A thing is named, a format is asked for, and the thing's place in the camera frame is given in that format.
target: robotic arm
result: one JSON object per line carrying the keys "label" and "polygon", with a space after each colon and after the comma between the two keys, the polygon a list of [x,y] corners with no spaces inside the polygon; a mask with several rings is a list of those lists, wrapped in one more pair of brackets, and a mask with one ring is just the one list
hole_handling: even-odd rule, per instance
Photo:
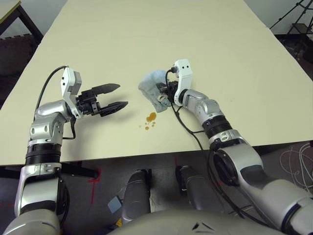
{"label": "robotic arm", "polygon": [[287,234],[313,232],[313,196],[289,181],[265,174],[257,152],[232,129],[215,100],[191,90],[192,71],[187,59],[171,68],[179,81],[158,84],[170,101],[192,112],[209,138],[220,179],[234,186],[272,227]]}
{"label": "robotic arm", "polygon": [[[74,139],[77,119],[91,114],[104,117],[124,108],[127,102],[115,102],[101,108],[97,95],[106,94],[119,87],[106,84],[82,92],[80,74],[66,67],[61,79],[63,99],[40,106],[30,127],[25,166],[15,200],[16,219],[4,235],[60,234],[57,215],[68,207],[68,190],[61,178],[60,163],[63,139]],[[73,137],[63,138],[64,124],[70,122]]]}

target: beige tabletop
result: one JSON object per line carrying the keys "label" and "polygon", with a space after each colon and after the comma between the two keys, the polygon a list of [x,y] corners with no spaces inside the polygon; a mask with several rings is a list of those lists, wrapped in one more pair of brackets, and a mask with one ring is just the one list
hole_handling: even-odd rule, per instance
{"label": "beige tabletop", "polygon": [[21,1],[0,2],[0,23],[2,23],[20,4]]}
{"label": "beige tabletop", "polygon": [[[311,80],[243,0],[68,0],[0,111],[0,165],[24,163],[38,95],[61,65],[80,72],[81,91],[120,84],[98,96],[102,106],[129,102],[116,114],[78,120],[77,139],[63,141],[62,161],[198,150],[170,109],[146,125],[154,108],[138,90],[146,74],[181,58],[191,63],[192,88],[217,100],[251,145],[313,138]],[[42,104],[61,99],[61,75]],[[181,117],[201,129],[187,111]]]}

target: wall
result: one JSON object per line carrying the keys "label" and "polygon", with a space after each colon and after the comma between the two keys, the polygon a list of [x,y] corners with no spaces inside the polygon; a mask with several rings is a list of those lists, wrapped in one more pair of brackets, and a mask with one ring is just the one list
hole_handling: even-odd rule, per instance
{"label": "wall", "polygon": [[[31,19],[34,21],[39,30],[45,34],[54,19],[59,14],[67,0],[21,0],[22,6]],[[271,27],[281,16],[287,13],[300,0],[245,0],[251,10],[260,18],[268,27]],[[274,34],[285,34],[290,29],[293,22],[297,20],[302,12],[302,7],[297,7],[286,18],[278,23],[273,29]],[[301,23],[309,24],[313,11],[307,13],[301,19]],[[29,33],[23,23],[17,19],[0,38],[12,37]]]}
{"label": "wall", "polygon": [[[259,17],[259,19],[267,26],[271,27],[280,17],[291,10],[300,0],[245,0],[246,4]],[[303,5],[308,4],[309,0],[304,0]],[[303,8],[298,6],[291,13],[289,13],[281,22],[273,27],[274,34],[285,34],[289,31],[291,24],[294,23],[301,15]],[[301,18],[300,23],[309,25],[313,15],[313,10]]]}
{"label": "wall", "polygon": [[[67,0],[21,0],[22,7],[44,35]],[[30,33],[20,19],[16,19],[0,38]]]}

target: red tape marking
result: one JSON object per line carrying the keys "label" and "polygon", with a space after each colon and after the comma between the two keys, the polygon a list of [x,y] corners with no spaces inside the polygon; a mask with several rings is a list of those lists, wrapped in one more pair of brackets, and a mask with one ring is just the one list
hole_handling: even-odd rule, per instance
{"label": "red tape marking", "polygon": [[94,180],[88,180],[88,183],[92,183],[91,201],[90,201],[90,204],[93,204],[95,184],[98,183],[98,182],[100,182],[100,179],[101,179],[101,169],[97,169],[97,171],[99,172],[98,178],[96,178],[96,179],[94,179]]}
{"label": "red tape marking", "polygon": [[174,158],[174,163],[175,163],[175,166],[177,166],[177,158],[175,155],[173,155],[173,158]]}

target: tripod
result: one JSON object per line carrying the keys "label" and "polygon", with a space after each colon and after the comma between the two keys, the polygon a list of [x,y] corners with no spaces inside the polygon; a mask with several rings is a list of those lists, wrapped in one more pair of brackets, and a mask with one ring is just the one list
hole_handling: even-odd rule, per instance
{"label": "tripod", "polygon": [[272,27],[270,27],[270,29],[272,29],[275,25],[277,25],[282,19],[284,19],[290,12],[292,12],[295,8],[297,8],[298,6],[301,6],[303,8],[303,11],[301,13],[301,15],[299,16],[299,18],[296,20],[295,23],[292,24],[292,27],[291,29],[288,31],[288,33],[284,36],[283,40],[282,40],[282,44],[285,45],[285,41],[286,41],[286,38],[288,37],[288,35],[290,35],[290,32],[295,28],[300,35],[307,35],[309,33],[309,31],[311,30],[312,26],[313,26],[313,15],[312,15],[312,18],[311,18],[311,21],[309,23],[309,26],[307,27],[305,33],[301,32],[301,30],[297,27],[297,24],[299,22],[299,20],[302,18],[302,16],[307,12],[307,10],[313,10],[313,8],[310,8],[310,5],[313,3],[313,0],[310,0],[308,2],[308,4],[306,6],[304,6],[302,4],[304,0],[301,0],[300,2],[297,2],[296,5],[289,11],[287,12],[283,17],[279,18],[278,21],[272,25]]}
{"label": "tripod", "polygon": [[[277,25],[279,22],[281,22],[281,20],[284,19],[284,18],[285,18],[290,12],[292,12],[295,8],[297,8],[298,6],[301,6],[301,7],[303,8],[303,11],[302,11],[301,15],[299,16],[299,18],[297,19],[297,21],[292,24],[291,29],[290,29],[290,30],[288,31],[288,33],[286,34],[286,35],[289,35],[290,32],[291,32],[294,28],[296,28],[295,25],[299,22],[299,20],[300,20],[300,19],[302,18],[302,16],[307,12],[307,10],[313,10],[313,8],[310,8],[310,5],[313,3],[313,0],[310,0],[309,3],[308,3],[306,6],[304,6],[304,5],[302,4],[303,1],[304,1],[304,0],[301,0],[300,2],[297,2],[296,5],[295,5],[289,12],[287,12],[283,17],[279,18],[278,21],[270,27],[270,29],[272,29],[275,25]],[[307,34],[307,33],[309,32],[309,30],[312,28],[312,26],[313,26],[313,23],[312,23],[312,22],[313,22],[313,16],[312,16],[312,18],[311,18],[311,21],[310,21],[310,23],[309,23],[309,26],[308,26],[307,31],[306,31],[305,34]]]}

